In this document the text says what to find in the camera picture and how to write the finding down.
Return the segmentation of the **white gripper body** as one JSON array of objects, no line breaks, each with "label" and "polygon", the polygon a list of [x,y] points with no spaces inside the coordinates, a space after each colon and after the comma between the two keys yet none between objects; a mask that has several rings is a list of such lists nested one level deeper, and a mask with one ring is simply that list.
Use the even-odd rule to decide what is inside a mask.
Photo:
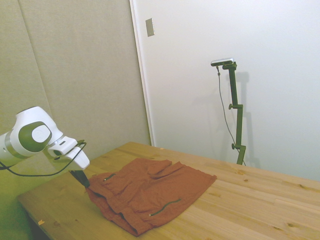
[{"label": "white gripper body", "polygon": [[86,169],[90,160],[87,155],[81,150],[79,146],[63,146],[54,145],[48,149],[48,153],[51,156],[49,159],[53,166],[60,170],[67,166],[67,171],[82,171]]}]

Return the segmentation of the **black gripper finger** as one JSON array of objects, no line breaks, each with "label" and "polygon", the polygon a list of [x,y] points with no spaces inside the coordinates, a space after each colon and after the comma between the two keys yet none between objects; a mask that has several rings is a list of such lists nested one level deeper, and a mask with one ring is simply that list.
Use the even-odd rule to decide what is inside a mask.
[{"label": "black gripper finger", "polygon": [[82,170],[70,170],[69,172],[85,188],[88,187],[88,178]]},{"label": "black gripper finger", "polygon": [[86,174],[82,170],[76,171],[76,179],[82,184],[82,185],[89,185],[90,182],[86,176]]}]

